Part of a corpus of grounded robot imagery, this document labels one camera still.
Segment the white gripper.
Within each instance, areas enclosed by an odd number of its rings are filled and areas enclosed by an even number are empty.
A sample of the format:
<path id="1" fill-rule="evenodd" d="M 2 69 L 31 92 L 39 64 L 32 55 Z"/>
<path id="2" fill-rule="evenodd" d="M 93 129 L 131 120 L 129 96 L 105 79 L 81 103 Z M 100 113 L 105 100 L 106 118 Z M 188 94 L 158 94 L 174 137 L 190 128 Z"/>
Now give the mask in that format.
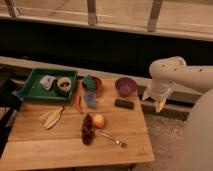
<path id="1" fill-rule="evenodd" d="M 142 100 L 146 100 L 151 97 L 155 102 L 155 110 L 159 113 L 164 105 L 165 101 L 172 94 L 172 84 L 169 82 L 159 81 L 152 79 L 148 85 L 148 91 L 144 91 Z"/>

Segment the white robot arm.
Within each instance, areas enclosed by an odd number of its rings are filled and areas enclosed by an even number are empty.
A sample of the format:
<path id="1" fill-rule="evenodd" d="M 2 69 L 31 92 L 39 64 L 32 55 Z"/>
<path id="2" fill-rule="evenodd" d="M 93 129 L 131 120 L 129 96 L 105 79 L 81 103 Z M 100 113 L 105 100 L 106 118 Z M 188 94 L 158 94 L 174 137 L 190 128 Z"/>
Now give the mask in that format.
<path id="1" fill-rule="evenodd" d="M 175 171 L 213 171 L 213 66 L 188 66 L 175 56 L 153 61 L 149 73 L 142 99 L 151 97 L 157 112 L 172 94 L 172 83 L 202 94 L 188 116 Z"/>

